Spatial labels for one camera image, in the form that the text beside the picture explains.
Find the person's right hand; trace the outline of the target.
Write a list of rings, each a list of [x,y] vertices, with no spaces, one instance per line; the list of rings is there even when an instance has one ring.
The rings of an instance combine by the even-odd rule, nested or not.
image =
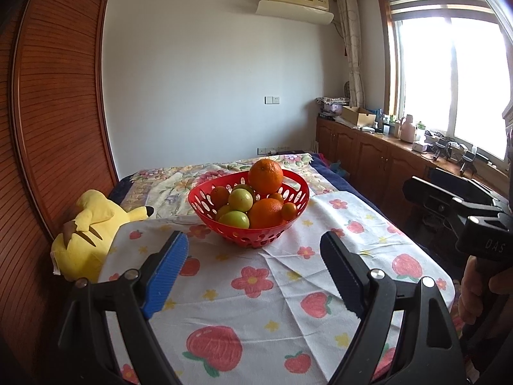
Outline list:
[[[483,277],[477,271],[477,259],[471,255],[466,263],[463,274],[461,294],[458,301],[459,316],[465,324],[472,325],[481,315],[484,307],[482,295],[484,292]],[[513,274],[512,268],[506,269],[496,276],[491,277],[488,282],[490,291],[498,295],[506,295],[508,302],[504,305],[497,324],[493,327],[493,333],[502,330],[512,329],[512,292]]]

